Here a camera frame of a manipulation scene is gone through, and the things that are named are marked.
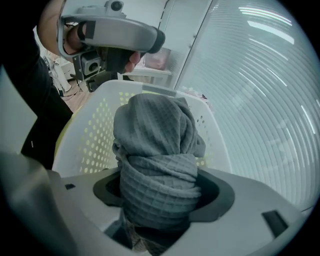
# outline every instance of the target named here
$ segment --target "white plastic panel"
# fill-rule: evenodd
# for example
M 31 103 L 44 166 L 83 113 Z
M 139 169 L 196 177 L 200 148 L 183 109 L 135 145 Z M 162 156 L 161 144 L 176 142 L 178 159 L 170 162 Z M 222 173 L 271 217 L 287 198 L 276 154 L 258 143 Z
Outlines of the white plastic panel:
M 214 108 L 234 174 L 261 181 L 301 210 L 320 184 L 320 63 L 273 0 L 216 0 L 177 87 Z
M 211 0 L 170 0 L 164 10 L 160 30 L 165 33 L 163 47 L 171 50 L 167 69 L 172 76 L 167 81 L 167 86 L 173 88 L 177 82 L 187 55 L 192 47 L 199 27 L 208 10 Z

